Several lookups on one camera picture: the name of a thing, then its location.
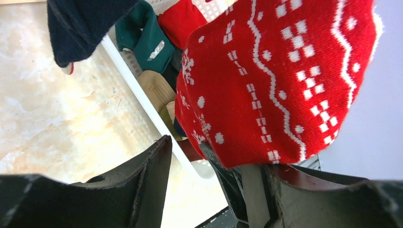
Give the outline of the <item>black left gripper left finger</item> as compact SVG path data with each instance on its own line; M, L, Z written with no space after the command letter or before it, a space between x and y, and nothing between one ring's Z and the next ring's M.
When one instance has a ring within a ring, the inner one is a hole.
M86 182L40 174L1 175L3 228L158 228L172 158L165 135L144 152Z

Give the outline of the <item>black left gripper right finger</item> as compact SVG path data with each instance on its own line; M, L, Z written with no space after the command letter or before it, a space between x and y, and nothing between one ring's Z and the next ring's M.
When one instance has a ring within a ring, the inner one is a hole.
M403 183L369 180L296 165L226 169L209 144L214 169L237 228L400 228Z

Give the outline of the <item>red snowflake sock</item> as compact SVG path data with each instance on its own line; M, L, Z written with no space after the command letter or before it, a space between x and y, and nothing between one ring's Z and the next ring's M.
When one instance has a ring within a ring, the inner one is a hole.
M239 0L190 35L175 116L227 168L301 162L337 138L381 33L372 0Z

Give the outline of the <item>white plastic laundry basket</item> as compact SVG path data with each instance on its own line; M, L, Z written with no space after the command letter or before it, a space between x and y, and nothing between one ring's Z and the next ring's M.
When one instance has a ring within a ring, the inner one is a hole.
M203 0L194 0L193 4L204 15L207 21L214 20L228 7L225 0L212 0L208 3ZM101 44L119 70L127 85L130 87L141 107L144 109L147 115L145 119L148 121L148 125L151 128L151 131L155 134L156 138L158 139L163 135L172 135L163 120L160 118L158 111L154 108L146 93L143 91L137 81L137 78L141 75L142 70L139 67L135 57L128 52L119 51L114 27L111 27L110 31L103 38ZM183 150L175 141L173 141L172 152L178 159L179 163L189 174L193 176L194 179L200 181L210 181L215 178L215 172L209 162L190 162Z

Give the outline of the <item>navy red sock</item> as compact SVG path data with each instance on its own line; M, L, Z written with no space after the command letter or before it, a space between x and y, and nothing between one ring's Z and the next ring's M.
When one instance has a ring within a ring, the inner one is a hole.
M110 28L136 0L48 0L47 16L55 63L70 75L89 58Z

